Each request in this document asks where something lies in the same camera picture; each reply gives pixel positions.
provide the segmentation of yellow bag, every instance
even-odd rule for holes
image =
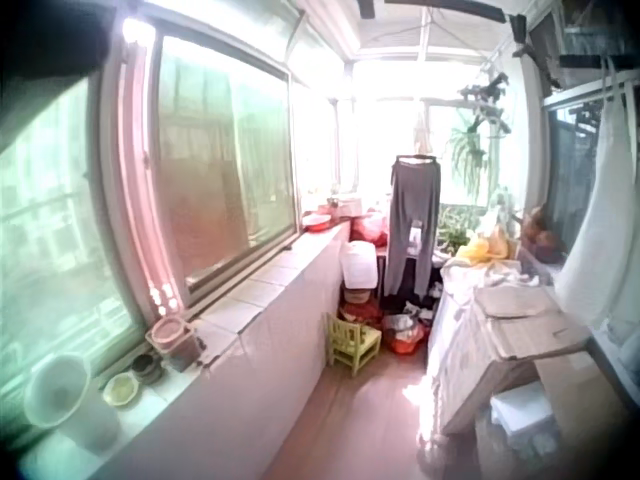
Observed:
[[[460,247],[456,254],[458,258],[468,259],[471,265],[508,256],[509,243],[500,225],[495,226],[489,238],[475,237],[469,241],[469,245]]]

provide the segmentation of small bowl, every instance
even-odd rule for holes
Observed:
[[[331,215],[312,213],[302,218],[302,225],[310,232],[322,232],[331,226]]]
[[[143,353],[131,362],[131,373],[143,385],[151,385],[162,376],[163,368],[160,358]]]
[[[138,395],[139,383],[130,372],[120,373],[109,380],[102,397],[112,407],[124,407]]]

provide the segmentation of wooden floor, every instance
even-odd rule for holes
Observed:
[[[356,378],[341,364],[325,368],[264,480],[427,478],[416,460],[419,408],[405,395],[420,384],[425,351],[383,350]]]

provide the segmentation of small chair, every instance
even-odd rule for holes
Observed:
[[[339,320],[328,314],[329,365],[339,360],[351,367],[351,376],[380,351],[382,332],[375,328]]]

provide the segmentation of hanging plant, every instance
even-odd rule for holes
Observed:
[[[483,173],[487,170],[487,152],[480,148],[480,134],[475,131],[474,125],[469,119],[458,111],[464,128],[453,128],[449,145],[452,148],[451,163],[454,176],[462,182],[474,203],[480,195],[480,182]]]

